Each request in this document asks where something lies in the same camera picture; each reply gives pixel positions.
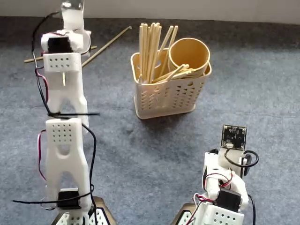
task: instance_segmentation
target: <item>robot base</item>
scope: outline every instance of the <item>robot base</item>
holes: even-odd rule
[[[116,225],[116,221],[110,213],[109,209],[105,205],[105,202],[102,198],[94,196],[94,200],[97,206],[97,220],[99,225]],[[73,220],[69,220],[69,215],[66,213],[60,213],[55,220],[51,223],[51,225],[69,225],[78,224],[78,219],[74,218]],[[85,225],[95,225],[94,221],[94,213],[90,216],[90,222]]]

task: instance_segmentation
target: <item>white wall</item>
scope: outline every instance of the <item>white wall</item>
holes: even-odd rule
[[[0,15],[44,16],[61,0],[0,0]],[[86,17],[300,24],[300,0],[85,0]]]

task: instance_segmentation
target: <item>yellow cup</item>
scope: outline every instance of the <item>yellow cup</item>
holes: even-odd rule
[[[169,50],[168,68],[175,70],[182,64],[193,68],[193,76],[202,76],[210,61],[210,51],[205,43],[195,38],[183,38],[176,41]]]

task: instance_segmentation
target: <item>white plastic basket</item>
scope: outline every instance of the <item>white plastic basket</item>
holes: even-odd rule
[[[164,49],[158,61],[160,64],[155,68],[154,79],[161,72],[161,65],[167,53]],[[196,100],[211,74],[210,64],[203,76],[196,79],[178,79],[153,84],[141,84],[138,82],[140,75],[139,52],[131,56],[133,79],[135,82],[135,111],[140,119],[149,119],[159,116],[167,116],[179,113],[188,113],[195,109]]]

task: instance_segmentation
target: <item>bamboo chopstick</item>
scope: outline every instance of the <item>bamboo chopstick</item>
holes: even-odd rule
[[[90,49],[93,50],[93,49],[96,49],[97,46],[92,46]],[[43,60],[43,57],[36,57],[37,61],[40,61],[40,60]],[[27,60],[24,60],[24,63],[29,63],[29,62],[34,62],[34,59],[27,59]]]
[[[158,55],[157,57],[159,58],[160,57],[160,54],[163,52],[163,49],[165,48],[165,45],[167,44],[171,34],[172,34],[172,31],[173,31],[174,27],[173,26],[170,26],[169,27],[169,30],[167,32],[167,34],[165,35],[165,38],[163,40],[163,43],[161,44],[161,47],[159,49],[159,52],[158,52]]]
[[[131,26],[125,28],[122,30],[117,36],[115,36],[112,40],[110,40],[108,43],[106,43],[102,48],[100,48],[95,54],[93,54],[91,57],[89,57],[83,64],[82,67],[86,66],[88,63],[90,63],[94,58],[96,58],[101,52],[104,51],[109,45],[111,45],[115,40],[117,40],[122,34],[124,34],[127,30],[132,29]]]
[[[170,43],[169,43],[169,48],[168,48],[167,54],[165,55],[164,64],[163,64],[163,67],[162,67],[162,69],[161,69],[161,72],[160,72],[160,75],[159,75],[159,76],[162,76],[162,75],[163,75],[163,72],[164,72],[164,70],[165,70],[165,66],[166,66],[166,64],[167,64],[167,59],[168,59],[170,47],[173,45],[173,43],[174,43],[174,41],[175,41],[177,31],[178,31],[178,26],[175,26],[175,27],[174,27],[174,30],[173,30],[173,34],[172,34],[171,40],[170,40]]]

